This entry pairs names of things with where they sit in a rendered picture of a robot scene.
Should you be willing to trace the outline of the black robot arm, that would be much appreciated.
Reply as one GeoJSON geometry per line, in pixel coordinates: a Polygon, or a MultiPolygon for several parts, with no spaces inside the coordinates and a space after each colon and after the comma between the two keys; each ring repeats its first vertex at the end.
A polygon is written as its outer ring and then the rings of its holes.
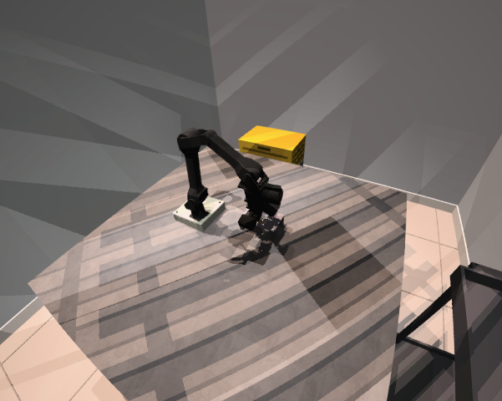
{"type": "Polygon", "coordinates": [[[267,183],[268,176],[261,164],[245,157],[228,145],[213,129],[188,129],[177,137],[180,152],[185,155],[186,170],[190,188],[187,193],[186,210],[191,211],[190,218],[201,221],[209,213],[202,202],[209,195],[202,185],[198,152],[201,145],[207,145],[218,156],[231,165],[241,179],[238,188],[244,189],[248,201],[261,198],[258,211],[273,217],[281,206],[283,190],[281,185],[267,183]],[[259,183],[258,179],[261,177],[259,183]]]}

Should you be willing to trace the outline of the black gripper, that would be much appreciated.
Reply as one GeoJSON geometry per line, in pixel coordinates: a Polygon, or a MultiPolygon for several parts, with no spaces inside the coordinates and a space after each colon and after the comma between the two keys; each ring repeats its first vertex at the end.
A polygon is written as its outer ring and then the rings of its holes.
{"type": "Polygon", "coordinates": [[[246,208],[250,210],[248,210],[246,214],[241,215],[238,224],[247,230],[253,231],[262,214],[258,211],[261,198],[257,201],[248,201],[247,198],[245,198],[244,201],[247,202],[246,208]]]}

